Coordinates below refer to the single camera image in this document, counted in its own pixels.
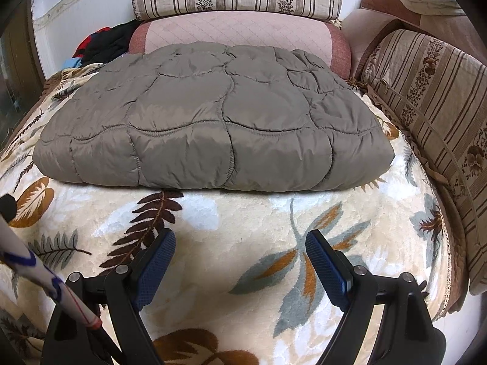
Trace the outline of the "olive quilted hooded jacket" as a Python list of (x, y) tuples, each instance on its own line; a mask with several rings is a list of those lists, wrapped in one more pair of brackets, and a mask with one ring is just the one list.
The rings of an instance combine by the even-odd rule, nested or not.
[(33, 160), (74, 184), (297, 192), (364, 185), (394, 150), (318, 56), (196, 42), (104, 65), (51, 117)]

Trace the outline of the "pile of dark clothes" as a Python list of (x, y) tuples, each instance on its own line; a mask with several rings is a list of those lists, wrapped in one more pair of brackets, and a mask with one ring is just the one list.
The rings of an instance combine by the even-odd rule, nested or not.
[(80, 68), (94, 63), (106, 64), (126, 54), (129, 51), (131, 37), (140, 25), (141, 22), (133, 20), (97, 30), (79, 44), (73, 56), (66, 59), (61, 68)]

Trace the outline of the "leaf pattern fleece blanket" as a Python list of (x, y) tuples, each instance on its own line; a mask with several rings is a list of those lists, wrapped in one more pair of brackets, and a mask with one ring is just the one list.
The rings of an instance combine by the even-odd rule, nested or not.
[(109, 271), (161, 221), (175, 256), (145, 327), (168, 364), (313, 364), (341, 318), (305, 253), (319, 230), (354, 265), (426, 285), (432, 318), (457, 299), (441, 203), (401, 126), (376, 110), (394, 161), (343, 192), (250, 194), (72, 186), (42, 174), (32, 153), (54, 113), (93, 75), (57, 74), (13, 141), (1, 149), (1, 191), (19, 203), (16, 234), (61, 278)]

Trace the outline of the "striped floral side cushion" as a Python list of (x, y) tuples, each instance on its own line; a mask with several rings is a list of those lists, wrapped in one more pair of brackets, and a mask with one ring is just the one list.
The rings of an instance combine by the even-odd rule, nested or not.
[(385, 36), (362, 80), (447, 180), (466, 237), (470, 292), (486, 291), (486, 66), (411, 30)]

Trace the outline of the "pink quilted bolster cushion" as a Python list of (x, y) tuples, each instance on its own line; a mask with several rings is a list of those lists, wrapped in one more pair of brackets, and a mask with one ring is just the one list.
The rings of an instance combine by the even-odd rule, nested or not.
[(334, 24), (270, 12), (200, 12), (145, 22), (133, 33), (129, 52), (145, 54), (168, 44), (198, 41), (305, 50), (343, 79), (352, 69), (350, 46)]

